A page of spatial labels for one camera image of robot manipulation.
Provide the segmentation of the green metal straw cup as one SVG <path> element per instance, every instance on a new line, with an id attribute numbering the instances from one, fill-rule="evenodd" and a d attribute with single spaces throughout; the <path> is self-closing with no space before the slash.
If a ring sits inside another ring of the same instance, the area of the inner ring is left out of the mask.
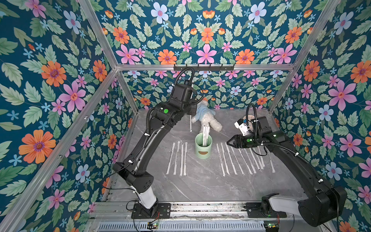
<path id="1" fill-rule="evenodd" d="M 195 146 L 196 146 L 195 154 L 196 154 L 196 156 L 199 159 L 202 159 L 202 160 L 209 158 L 210 155 L 211 155 L 212 143 L 213 143 L 213 139 L 209 135 L 208 139 L 207 139 L 207 145 L 203 146 L 203 133 L 199 133 L 195 137 Z"/>

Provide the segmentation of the thirteenth white straw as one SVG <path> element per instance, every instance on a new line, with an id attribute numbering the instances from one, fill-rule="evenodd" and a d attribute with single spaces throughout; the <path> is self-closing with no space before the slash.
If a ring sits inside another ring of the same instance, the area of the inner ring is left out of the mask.
<path id="1" fill-rule="evenodd" d="M 180 166 L 180 176 L 183 176 L 184 167 L 184 143 L 181 144 L 181 166 Z"/>

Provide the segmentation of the fourteenth white straw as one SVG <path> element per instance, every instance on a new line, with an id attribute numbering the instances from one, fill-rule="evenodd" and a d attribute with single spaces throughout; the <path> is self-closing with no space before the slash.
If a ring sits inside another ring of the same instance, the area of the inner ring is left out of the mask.
<path id="1" fill-rule="evenodd" d="M 174 162 L 174 172 L 173 175 L 176 175 L 177 173 L 177 163 L 178 163 L 178 153 L 180 149 L 180 142 L 177 142 L 177 150 L 176 150 L 176 155 L 175 155 L 175 162 Z"/>

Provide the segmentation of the twelfth white straw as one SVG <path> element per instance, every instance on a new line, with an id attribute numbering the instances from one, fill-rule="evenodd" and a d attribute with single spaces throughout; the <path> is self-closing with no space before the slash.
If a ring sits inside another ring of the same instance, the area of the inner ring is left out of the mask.
<path id="1" fill-rule="evenodd" d="M 170 153 L 170 158 L 169 158 L 169 162 L 168 162 L 168 166 L 167 166 L 166 175 L 168 175 L 169 172 L 170 172 L 170 168 L 171 168 L 171 164 L 172 164 L 172 158 L 173 158 L 173 154 L 174 154 L 174 148 L 175 148 L 175 143 L 173 143 L 173 145 L 172 145 L 172 149 L 171 149 L 171 153 Z"/>

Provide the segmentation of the eleventh white straw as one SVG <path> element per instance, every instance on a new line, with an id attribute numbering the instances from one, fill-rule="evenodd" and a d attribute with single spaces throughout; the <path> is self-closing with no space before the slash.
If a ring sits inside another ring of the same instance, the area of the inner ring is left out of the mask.
<path id="1" fill-rule="evenodd" d="M 183 176 L 186 176 L 186 164 L 187 164 L 187 145 L 188 142 L 185 143 L 185 152 L 184 152 L 184 168 L 183 168 Z"/>

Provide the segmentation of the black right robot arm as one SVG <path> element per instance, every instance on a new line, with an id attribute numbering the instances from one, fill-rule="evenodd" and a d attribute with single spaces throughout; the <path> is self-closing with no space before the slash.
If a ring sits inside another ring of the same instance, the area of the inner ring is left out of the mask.
<path id="1" fill-rule="evenodd" d="M 312 227 L 320 226 L 342 214 L 347 193 L 342 186 L 333 186 L 322 178 L 314 167 L 295 150 L 289 137 L 282 131 L 272 131 L 265 117 L 259 117 L 252 125 L 251 134 L 234 135 L 227 145 L 236 149 L 264 147 L 273 153 L 290 170 L 306 194 L 297 199 L 272 193 L 262 197 L 261 211 L 298 215 Z"/>

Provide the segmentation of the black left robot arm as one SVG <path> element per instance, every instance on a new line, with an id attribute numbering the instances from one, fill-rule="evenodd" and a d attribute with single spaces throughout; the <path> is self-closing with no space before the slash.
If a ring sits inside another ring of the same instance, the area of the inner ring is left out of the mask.
<path id="1" fill-rule="evenodd" d="M 141 206 L 153 214 L 157 210 L 158 199 L 153 193 L 154 177 L 147 171 L 149 162 L 163 138 L 185 115 L 195 112 L 196 90 L 190 81 L 175 84 L 166 102 L 160 102 L 146 115 L 146 130 L 133 151 L 117 162 L 113 170 L 135 191 Z"/>

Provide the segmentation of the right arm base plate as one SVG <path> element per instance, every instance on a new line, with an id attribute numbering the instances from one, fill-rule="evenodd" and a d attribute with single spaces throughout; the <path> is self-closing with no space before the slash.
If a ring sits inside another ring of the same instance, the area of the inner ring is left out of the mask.
<path id="1" fill-rule="evenodd" d="M 285 212 L 274 211 L 266 202 L 246 203 L 244 209 L 250 218 L 287 218 Z"/>

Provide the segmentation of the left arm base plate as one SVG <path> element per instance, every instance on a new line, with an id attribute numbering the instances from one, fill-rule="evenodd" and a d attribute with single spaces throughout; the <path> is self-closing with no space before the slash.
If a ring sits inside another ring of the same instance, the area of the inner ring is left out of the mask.
<path id="1" fill-rule="evenodd" d="M 131 218 L 132 219 L 169 219 L 171 214 L 170 203 L 155 203 L 151 209 L 146 209 L 140 203 L 135 203 Z"/>

